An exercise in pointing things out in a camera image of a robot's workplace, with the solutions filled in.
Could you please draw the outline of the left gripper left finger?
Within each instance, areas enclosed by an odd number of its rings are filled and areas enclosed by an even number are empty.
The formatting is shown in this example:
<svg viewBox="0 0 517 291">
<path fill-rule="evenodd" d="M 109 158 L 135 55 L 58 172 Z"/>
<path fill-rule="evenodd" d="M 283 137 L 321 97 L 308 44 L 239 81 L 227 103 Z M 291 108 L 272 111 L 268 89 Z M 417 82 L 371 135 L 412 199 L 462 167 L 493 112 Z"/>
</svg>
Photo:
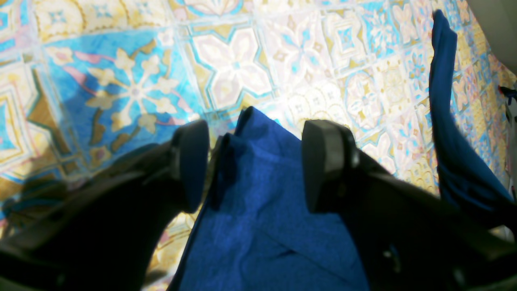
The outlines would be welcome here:
<svg viewBox="0 0 517 291">
<path fill-rule="evenodd" d="M 162 233 L 202 200 L 209 128 L 118 159 L 46 215 L 1 241 L 2 291 L 138 291 Z"/>
</svg>

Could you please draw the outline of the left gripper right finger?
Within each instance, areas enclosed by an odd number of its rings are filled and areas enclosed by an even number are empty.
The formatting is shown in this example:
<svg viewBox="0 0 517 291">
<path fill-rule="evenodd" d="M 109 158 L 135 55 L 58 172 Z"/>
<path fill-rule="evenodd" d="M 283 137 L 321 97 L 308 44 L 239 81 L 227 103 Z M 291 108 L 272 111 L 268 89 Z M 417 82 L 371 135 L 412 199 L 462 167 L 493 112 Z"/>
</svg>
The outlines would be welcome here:
<svg viewBox="0 0 517 291">
<path fill-rule="evenodd" d="M 340 216 L 372 291 L 515 291 L 515 243 L 391 175 L 347 127 L 305 121 L 301 149 L 308 210 Z"/>
</svg>

